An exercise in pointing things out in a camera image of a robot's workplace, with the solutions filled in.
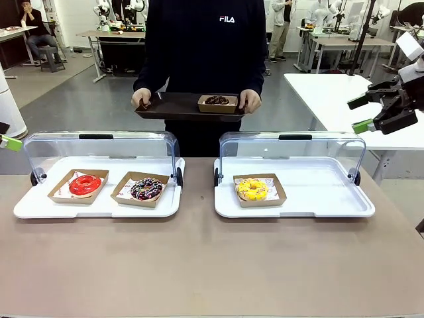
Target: clear plastic lid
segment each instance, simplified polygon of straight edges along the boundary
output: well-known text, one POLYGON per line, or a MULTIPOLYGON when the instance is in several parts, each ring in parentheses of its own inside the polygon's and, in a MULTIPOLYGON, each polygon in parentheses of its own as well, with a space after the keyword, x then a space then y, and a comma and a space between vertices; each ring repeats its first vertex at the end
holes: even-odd
POLYGON ((350 132, 228 132, 220 139, 218 178, 225 175, 226 163, 242 158, 333 158, 357 184, 364 154, 365 142, 350 132))
POLYGON ((131 159, 149 157, 170 165, 176 178, 176 160, 180 149, 168 132, 78 131, 39 132, 29 136, 24 150, 32 166, 32 178, 43 182, 49 169, 67 157, 131 159))

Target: brown paper box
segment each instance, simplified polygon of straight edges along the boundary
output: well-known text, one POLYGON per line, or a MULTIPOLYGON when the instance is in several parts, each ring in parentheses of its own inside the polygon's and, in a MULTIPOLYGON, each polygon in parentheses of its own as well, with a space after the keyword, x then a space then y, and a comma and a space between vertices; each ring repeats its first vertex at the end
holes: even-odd
POLYGON ((234 188, 236 191, 236 195, 238 200, 240 201, 241 207, 277 207, 282 205, 284 201, 287 199, 286 192, 284 191, 283 186, 281 185, 279 179, 275 174, 245 174, 242 176, 234 176, 234 188), (268 201, 245 201, 237 192, 236 179, 274 179, 274 185, 277 189, 279 200, 268 200, 268 201))
POLYGON ((161 174, 145 174, 143 172, 128 172, 122 178, 122 180, 118 183, 116 188, 113 190, 113 192, 111 194, 112 199, 114 199, 116 202, 118 202, 120 204, 136 205, 138 207, 155 208, 156 204, 160 200, 160 197, 162 196, 162 194, 164 194, 165 189, 162 190, 162 192, 160 193, 160 195, 159 195, 159 197, 156 201, 145 202, 145 201, 123 199, 122 197, 117 197, 117 195, 122 190, 122 188, 125 186, 125 184, 127 184, 128 180, 132 179, 134 181, 138 181, 138 180, 142 180, 144 178, 155 178, 155 179, 159 180, 160 182, 162 182, 162 184, 164 184, 165 186, 168 184, 169 179, 170 179, 169 176, 163 176, 161 174))
POLYGON ((234 114, 237 106, 239 105, 239 99, 236 96, 223 96, 229 100, 230 104, 233 105, 207 105, 204 104, 206 99, 218 95, 202 95, 199 98, 197 104, 199 105, 199 110, 202 113, 220 113, 220 114, 234 114))
POLYGON ((64 176, 62 180, 59 181, 59 183, 56 185, 56 187, 53 188, 53 190, 48 194, 48 197, 53 200, 56 203, 74 203, 74 204, 92 204, 95 201, 95 198, 99 195, 100 191, 103 189, 107 182, 107 177, 109 176, 108 170, 86 170, 86 169, 72 169, 71 171, 64 176), (60 198, 60 197, 53 197, 53 195, 58 191, 66 182, 69 181, 70 178, 74 175, 75 171, 82 172, 83 174, 89 174, 92 176, 96 176, 98 178, 103 178, 103 182, 101 183, 99 189, 95 190, 93 192, 93 195, 91 197, 85 197, 85 198, 60 198))

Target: person's right hand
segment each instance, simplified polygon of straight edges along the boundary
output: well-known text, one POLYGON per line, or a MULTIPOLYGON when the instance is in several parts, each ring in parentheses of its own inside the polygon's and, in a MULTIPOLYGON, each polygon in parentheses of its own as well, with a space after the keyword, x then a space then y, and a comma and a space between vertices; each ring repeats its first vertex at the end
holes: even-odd
POLYGON ((141 101, 142 104, 147 107, 150 105, 150 98, 152 97, 152 92, 147 88, 140 88, 134 92, 131 99, 132 106, 137 109, 140 107, 141 101))

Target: black shirt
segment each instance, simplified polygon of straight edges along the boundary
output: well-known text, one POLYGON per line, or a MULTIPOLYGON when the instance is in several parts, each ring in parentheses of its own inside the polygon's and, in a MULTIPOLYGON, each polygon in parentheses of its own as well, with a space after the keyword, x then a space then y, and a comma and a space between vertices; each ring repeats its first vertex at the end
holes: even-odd
POLYGON ((284 7, 284 21, 290 22, 290 11, 292 11, 292 5, 286 5, 284 7))
POLYGON ((134 90, 262 92, 266 57, 263 0, 151 0, 146 61, 134 90))
POLYGON ((37 27, 37 28, 29 30, 29 34, 30 35, 37 35, 37 36, 50 34, 47 31, 46 27, 44 26, 44 23, 42 22, 41 12, 33 9, 31 11, 31 14, 34 17, 34 20, 31 20, 30 17, 28 15, 26 15, 26 25, 29 26, 29 27, 37 27))

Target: stool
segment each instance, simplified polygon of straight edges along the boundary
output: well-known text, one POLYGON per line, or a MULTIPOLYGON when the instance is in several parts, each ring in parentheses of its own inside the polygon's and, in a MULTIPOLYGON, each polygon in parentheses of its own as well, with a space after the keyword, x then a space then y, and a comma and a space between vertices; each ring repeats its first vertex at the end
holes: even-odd
POLYGON ((58 67, 63 67, 65 70, 65 65, 63 63, 63 61, 54 62, 53 59, 53 54, 57 54, 58 53, 58 48, 53 48, 51 46, 44 46, 42 48, 38 49, 38 52, 40 54, 40 56, 45 55, 47 58, 47 62, 43 63, 40 61, 40 65, 41 65, 41 72, 44 69, 49 69, 52 73, 56 73, 58 71, 58 67))

